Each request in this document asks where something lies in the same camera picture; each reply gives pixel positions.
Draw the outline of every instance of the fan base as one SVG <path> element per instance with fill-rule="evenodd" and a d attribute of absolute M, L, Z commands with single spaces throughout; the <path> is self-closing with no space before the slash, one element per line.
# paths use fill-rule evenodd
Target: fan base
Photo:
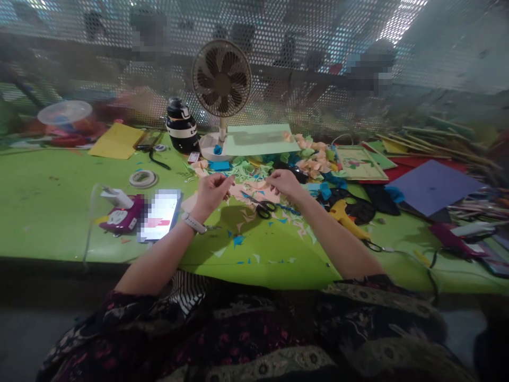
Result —
<path fill-rule="evenodd" d="M 219 145 L 226 149 L 226 141 L 219 141 L 219 133 L 209 133 L 201 137 L 200 139 L 200 152 L 201 155 L 211 162 L 231 162 L 233 158 L 231 155 L 216 155 L 214 154 L 214 148 Z"/>

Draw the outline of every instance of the glue gun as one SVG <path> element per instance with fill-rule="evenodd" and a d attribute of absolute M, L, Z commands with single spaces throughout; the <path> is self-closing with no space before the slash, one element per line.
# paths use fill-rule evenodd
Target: glue gun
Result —
<path fill-rule="evenodd" d="M 360 240 L 369 240 L 370 234 L 360 229 L 346 214 L 346 201 L 344 199 L 338 200 L 331 207 L 329 215 L 332 215 L 343 227 L 353 233 L 353 235 Z"/>

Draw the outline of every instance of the black scissors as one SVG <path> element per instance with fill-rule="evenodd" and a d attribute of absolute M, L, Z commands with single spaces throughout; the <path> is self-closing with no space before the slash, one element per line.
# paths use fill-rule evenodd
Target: black scissors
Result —
<path fill-rule="evenodd" d="M 241 193 L 244 195 L 245 198 L 249 199 L 253 203 L 255 203 L 256 206 L 256 212 L 258 213 L 258 216 L 262 219 L 270 219 L 272 216 L 272 213 L 276 211 L 276 205 L 273 202 L 269 202 L 267 200 L 258 201 L 255 198 L 249 196 L 244 191 L 241 191 Z"/>

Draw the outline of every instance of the perforated metal wall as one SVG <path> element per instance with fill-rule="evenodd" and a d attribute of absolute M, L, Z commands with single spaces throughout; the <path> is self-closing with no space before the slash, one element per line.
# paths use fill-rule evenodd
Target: perforated metal wall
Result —
<path fill-rule="evenodd" d="M 253 73 L 230 125 L 365 136 L 432 112 L 502 125 L 508 10 L 502 0 L 0 0 L 0 91 L 25 112 L 36 109 L 13 78 L 44 104 L 129 100 L 141 123 L 161 127 L 168 97 L 181 96 L 214 129 L 190 70 L 201 46 L 224 38 Z"/>

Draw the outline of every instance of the black and white bottle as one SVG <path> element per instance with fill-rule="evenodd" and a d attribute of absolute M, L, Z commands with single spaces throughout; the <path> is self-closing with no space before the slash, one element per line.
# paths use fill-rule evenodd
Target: black and white bottle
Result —
<path fill-rule="evenodd" d="M 198 146 L 200 136 L 197 132 L 196 121 L 187 105 L 182 103 L 182 99 L 173 97 L 170 98 L 167 111 L 166 129 L 170 134 L 173 147 L 183 154 L 200 151 Z"/>

